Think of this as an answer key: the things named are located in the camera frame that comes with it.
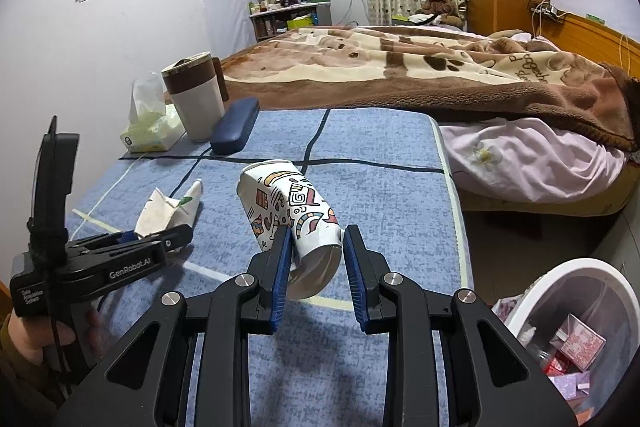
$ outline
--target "patterned paper cup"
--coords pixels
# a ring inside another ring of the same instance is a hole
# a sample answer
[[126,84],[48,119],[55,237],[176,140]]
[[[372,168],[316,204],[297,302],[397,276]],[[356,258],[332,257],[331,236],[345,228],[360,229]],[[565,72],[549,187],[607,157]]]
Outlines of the patterned paper cup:
[[294,253],[287,297],[319,293],[334,276],[342,255],[342,231],[333,209],[288,160],[268,160],[242,169],[236,193],[262,251],[277,227],[291,227]]

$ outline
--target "travel mug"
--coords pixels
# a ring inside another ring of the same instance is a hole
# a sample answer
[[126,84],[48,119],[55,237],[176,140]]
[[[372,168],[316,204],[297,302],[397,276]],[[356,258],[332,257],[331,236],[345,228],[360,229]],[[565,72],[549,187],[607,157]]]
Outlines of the travel mug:
[[228,100],[220,60],[207,52],[183,58],[164,68],[162,79],[187,136],[194,142],[207,141]]

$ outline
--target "pink bedsheet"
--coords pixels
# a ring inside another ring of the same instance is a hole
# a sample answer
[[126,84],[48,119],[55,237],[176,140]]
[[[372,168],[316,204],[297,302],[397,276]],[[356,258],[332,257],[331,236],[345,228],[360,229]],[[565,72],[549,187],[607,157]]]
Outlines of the pink bedsheet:
[[568,203],[606,190],[628,156],[538,118],[440,126],[456,185],[506,201]]

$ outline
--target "brown mug lid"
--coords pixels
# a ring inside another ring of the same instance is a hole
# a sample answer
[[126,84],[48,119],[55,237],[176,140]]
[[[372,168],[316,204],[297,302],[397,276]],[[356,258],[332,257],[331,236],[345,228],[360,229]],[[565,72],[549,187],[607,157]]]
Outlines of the brown mug lid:
[[172,76],[172,74],[189,70],[203,62],[207,62],[207,60],[211,60],[211,53],[209,52],[199,53],[197,55],[193,55],[193,57],[182,58],[181,60],[178,60],[164,68],[164,70],[161,71],[162,77],[166,78],[168,76]]

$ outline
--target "blanket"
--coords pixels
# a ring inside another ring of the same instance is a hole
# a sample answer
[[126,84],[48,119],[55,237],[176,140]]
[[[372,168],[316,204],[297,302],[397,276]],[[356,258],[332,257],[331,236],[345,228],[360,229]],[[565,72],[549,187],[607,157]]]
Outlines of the blanket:
[[439,122],[535,117],[625,152],[638,149],[640,83],[545,42],[404,26],[311,26],[222,62],[231,101],[265,109],[389,107]]

